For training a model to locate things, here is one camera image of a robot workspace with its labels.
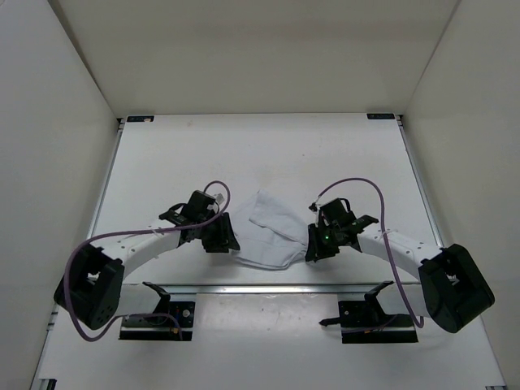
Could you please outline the white skirt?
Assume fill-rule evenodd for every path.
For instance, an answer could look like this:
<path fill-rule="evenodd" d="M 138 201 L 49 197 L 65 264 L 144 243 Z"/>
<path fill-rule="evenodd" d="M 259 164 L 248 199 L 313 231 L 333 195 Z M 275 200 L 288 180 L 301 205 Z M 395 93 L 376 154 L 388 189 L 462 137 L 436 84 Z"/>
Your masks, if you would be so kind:
<path fill-rule="evenodd" d="M 282 271 L 303 262 L 309 248 L 307 223 L 288 205 L 261 189 L 230 214 L 240 246 L 234 260 L 247 267 Z"/>

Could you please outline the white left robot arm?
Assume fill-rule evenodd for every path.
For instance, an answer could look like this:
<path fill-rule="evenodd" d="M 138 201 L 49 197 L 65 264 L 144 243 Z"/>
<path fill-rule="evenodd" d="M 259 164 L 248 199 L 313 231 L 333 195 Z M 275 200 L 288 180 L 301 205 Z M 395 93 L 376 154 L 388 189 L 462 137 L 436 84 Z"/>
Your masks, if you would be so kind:
<path fill-rule="evenodd" d="M 102 244 L 95 237 L 81 246 L 67 263 L 54 301 L 70 315 L 78 332 L 85 327 L 105 333 L 121 317 L 145 317 L 161 323 L 170 317 L 170 297 L 157 284 L 125 284 L 147 262 L 181 245 L 200 240 L 207 253 L 240 250 L 227 212 L 216 205 L 195 210 L 178 203 L 159 215 L 145 234 L 110 234 Z"/>

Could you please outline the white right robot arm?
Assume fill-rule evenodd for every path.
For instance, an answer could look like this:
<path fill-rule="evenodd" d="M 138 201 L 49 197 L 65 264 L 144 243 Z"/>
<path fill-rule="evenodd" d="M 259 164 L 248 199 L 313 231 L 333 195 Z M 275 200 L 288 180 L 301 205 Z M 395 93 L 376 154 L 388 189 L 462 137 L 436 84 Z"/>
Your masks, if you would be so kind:
<path fill-rule="evenodd" d="M 308 262 L 334 257 L 348 246 L 390 265 L 393 281 L 364 297 L 365 318 L 374 325 L 407 314 L 432 319 L 441 329 L 457 333 L 495 303 L 488 282 L 461 245 L 427 245 L 382 228 L 368 215 L 348 222 L 319 220 L 309 225 L 308 233 Z"/>

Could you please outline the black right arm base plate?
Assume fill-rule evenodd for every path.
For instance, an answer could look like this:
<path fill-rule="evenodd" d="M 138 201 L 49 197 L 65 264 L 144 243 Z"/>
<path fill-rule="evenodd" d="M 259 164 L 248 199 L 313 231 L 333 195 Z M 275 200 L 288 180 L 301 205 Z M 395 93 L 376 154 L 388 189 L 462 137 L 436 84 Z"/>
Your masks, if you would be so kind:
<path fill-rule="evenodd" d="M 340 326 L 343 344 L 418 343 L 414 322 L 408 314 L 385 314 L 376 297 L 392 281 L 384 281 L 360 297 L 339 297 L 338 315 L 319 321 L 322 327 Z"/>

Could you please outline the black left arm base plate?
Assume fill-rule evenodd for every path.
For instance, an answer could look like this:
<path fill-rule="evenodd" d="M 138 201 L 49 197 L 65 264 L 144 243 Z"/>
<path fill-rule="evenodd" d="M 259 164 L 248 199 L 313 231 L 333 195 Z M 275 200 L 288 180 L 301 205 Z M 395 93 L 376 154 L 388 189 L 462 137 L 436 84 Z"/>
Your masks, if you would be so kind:
<path fill-rule="evenodd" d="M 175 296 L 149 282 L 125 284 L 116 310 L 122 318 L 119 339 L 188 342 L 195 309 L 193 296 Z"/>

